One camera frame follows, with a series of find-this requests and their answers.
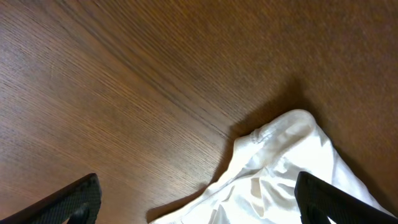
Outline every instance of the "black object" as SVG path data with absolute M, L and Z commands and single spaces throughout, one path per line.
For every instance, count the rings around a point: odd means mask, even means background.
M 93 224 L 101 206 L 96 174 L 88 174 L 41 201 L 0 221 L 0 224 Z
M 385 223 L 398 219 L 346 194 L 308 172 L 298 174 L 294 194 L 303 224 Z

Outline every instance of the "brown wood surface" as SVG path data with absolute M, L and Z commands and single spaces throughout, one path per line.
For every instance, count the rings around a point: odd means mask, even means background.
M 96 172 L 149 222 L 294 108 L 398 215 L 397 72 L 398 1 L 1 0 L 0 218 Z

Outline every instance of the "wood grain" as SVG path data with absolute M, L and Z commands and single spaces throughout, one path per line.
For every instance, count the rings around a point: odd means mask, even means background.
M 90 172 L 146 223 L 294 108 L 398 215 L 397 1 L 0 1 L 0 218 Z

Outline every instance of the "wooden surface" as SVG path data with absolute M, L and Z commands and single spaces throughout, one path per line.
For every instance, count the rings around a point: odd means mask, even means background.
M 398 1 L 2 0 L 0 218 L 96 172 L 149 222 L 294 108 L 398 215 L 397 40 Z

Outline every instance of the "white cloth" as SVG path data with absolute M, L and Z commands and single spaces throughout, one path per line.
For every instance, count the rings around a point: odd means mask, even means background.
M 301 223 L 294 187 L 307 171 L 383 209 L 307 111 L 293 110 L 235 140 L 228 170 L 186 206 L 151 224 Z

